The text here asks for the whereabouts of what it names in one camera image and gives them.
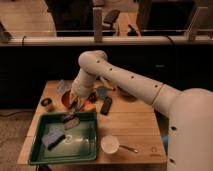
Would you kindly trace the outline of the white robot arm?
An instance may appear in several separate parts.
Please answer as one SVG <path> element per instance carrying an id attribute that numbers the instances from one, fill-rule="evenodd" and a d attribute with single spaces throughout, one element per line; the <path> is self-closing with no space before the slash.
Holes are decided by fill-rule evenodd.
<path id="1" fill-rule="evenodd" d="M 110 64 L 102 50 L 81 53 L 78 64 L 70 103 L 80 104 L 92 92 L 95 80 L 104 77 L 169 119 L 167 171 L 213 171 L 212 91 L 180 91 Z"/>

